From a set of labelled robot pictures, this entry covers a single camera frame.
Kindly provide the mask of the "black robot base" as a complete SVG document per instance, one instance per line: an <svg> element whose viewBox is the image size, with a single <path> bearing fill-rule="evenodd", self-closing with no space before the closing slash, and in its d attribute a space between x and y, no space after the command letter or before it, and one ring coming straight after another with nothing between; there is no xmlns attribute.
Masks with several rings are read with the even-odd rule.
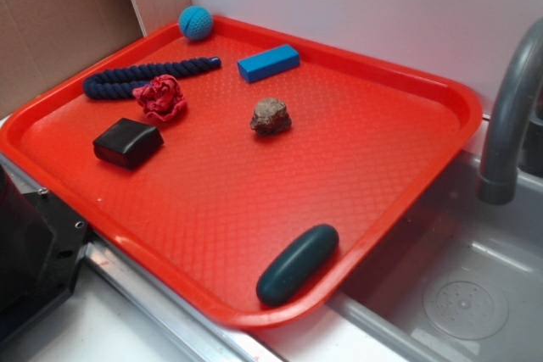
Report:
<svg viewBox="0 0 543 362"><path fill-rule="evenodd" d="M1 338L75 290L88 223L52 192L21 192L1 171Z"/></svg>

